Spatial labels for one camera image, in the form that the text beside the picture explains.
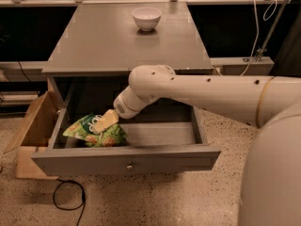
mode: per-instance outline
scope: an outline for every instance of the open drawer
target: open drawer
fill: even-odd
[[[52,80],[63,107],[44,152],[32,153],[47,175],[135,174],[210,170],[220,150],[209,146],[198,109],[168,99],[149,105],[134,119],[120,120],[127,132],[122,147],[89,148],[62,136],[75,121],[113,107],[127,77],[59,77]]]

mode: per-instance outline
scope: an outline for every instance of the crumpled wrapper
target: crumpled wrapper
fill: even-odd
[[[94,124],[101,117],[91,113],[70,126],[63,136],[82,139],[89,147],[124,146],[127,134],[118,124],[113,124],[100,134],[95,133]]]

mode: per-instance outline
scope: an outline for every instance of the bowl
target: bowl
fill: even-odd
[[[132,14],[135,23],[142,31],[152,31],[158,25],[162,12],[157,8],[137,8]]]

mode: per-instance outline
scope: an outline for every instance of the gray tabletop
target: gray tabletop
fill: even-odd
[[[162,17],[155,30],[142,32],[132,11],[155,7]],[[44,67],[48,75],[128,72],[139,65],[211,69],[185,3],[80,5]]]

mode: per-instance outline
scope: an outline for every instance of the floor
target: floor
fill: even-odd
[[[79,225],[237,225],[243,167],[257,130],[207,111],[201,115],[209,142],[222,150],[213,170],[61,178],[77,181],[87,193]],[[0,119],[0,154],[21,121]],[[2,157],[0,225],[76,225],[80,209],[62,211],[53,204],[58,181],[15,178],[17,152]],[[73,207],[80,195],[76,186],[66,185],[57,202]]]

